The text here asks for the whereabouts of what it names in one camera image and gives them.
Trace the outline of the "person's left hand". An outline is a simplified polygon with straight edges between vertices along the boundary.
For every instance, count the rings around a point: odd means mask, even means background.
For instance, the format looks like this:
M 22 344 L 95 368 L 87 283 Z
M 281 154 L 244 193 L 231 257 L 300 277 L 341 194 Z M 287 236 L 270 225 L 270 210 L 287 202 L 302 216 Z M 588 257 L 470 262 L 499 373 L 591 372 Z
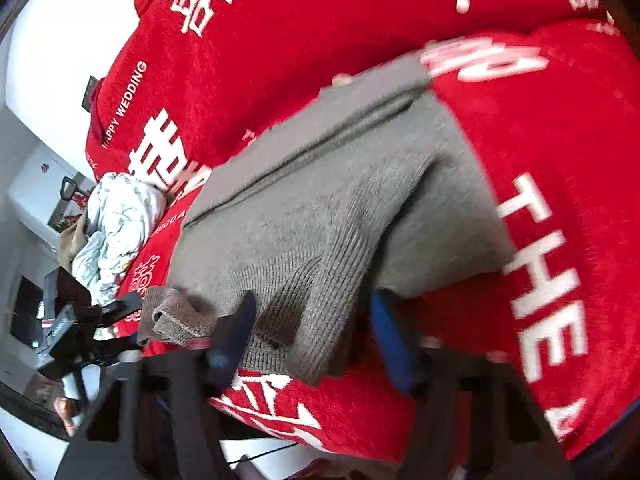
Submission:
M 58 396 L 53 402 L 53 407 L 55 413 L 62 420 L 66 434 L 72 438 L 77 430 L 77 424 L 74 422 L 77 415 L 75 400 L 66 398 L 66 396 Z

